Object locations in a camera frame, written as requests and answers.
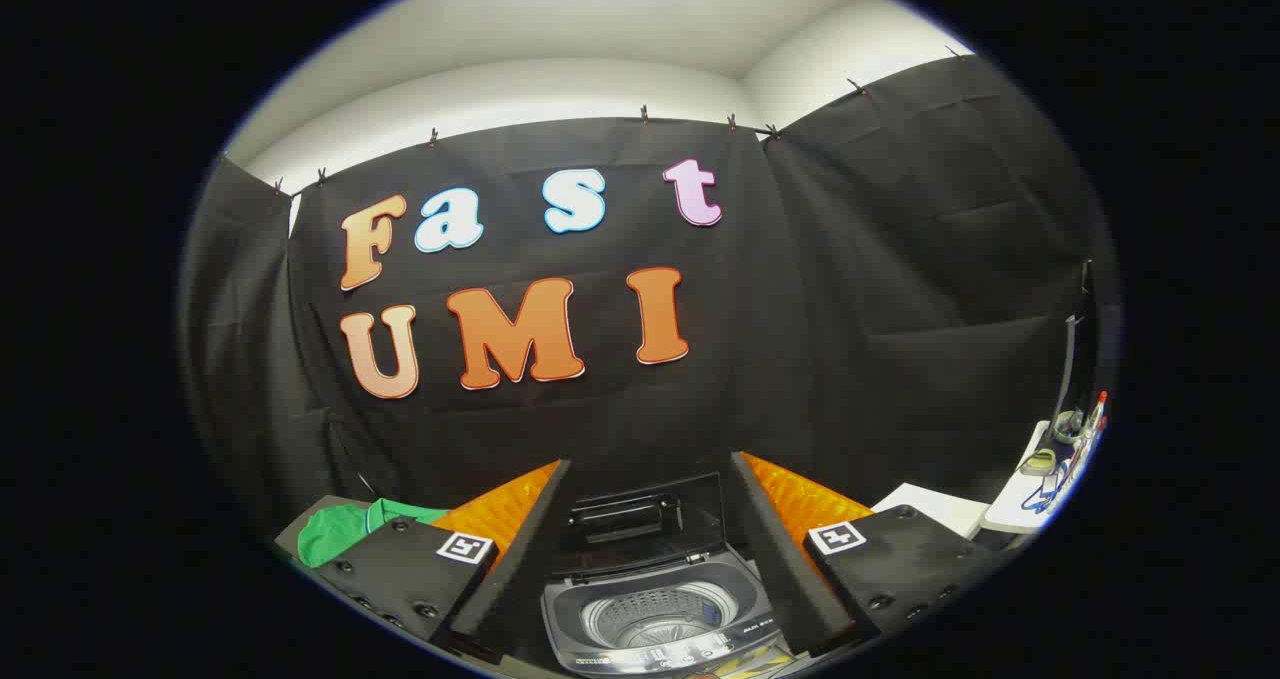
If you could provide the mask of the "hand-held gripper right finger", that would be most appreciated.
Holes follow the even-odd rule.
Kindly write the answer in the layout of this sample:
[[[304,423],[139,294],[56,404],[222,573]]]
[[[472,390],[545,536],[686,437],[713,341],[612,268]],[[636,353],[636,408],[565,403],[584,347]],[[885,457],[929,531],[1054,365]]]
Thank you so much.
[[[1001,565],[909,503],[868,512],[805,477],[735,451],[730,512],[756,561],[777,625],[819,657],[927,621]]]

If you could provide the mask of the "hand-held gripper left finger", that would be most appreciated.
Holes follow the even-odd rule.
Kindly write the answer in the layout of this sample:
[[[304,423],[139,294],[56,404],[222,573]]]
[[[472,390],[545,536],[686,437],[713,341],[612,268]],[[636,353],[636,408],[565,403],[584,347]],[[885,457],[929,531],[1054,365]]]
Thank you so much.
[[[572,498],[573,465],[562,459],[481,495],[435,521],[380,502],[361,509],[358,537],[323,551],[305,524],[310,578],[396,634],[448,660],[495,662],[535,633],[535,598],[550,570]]]

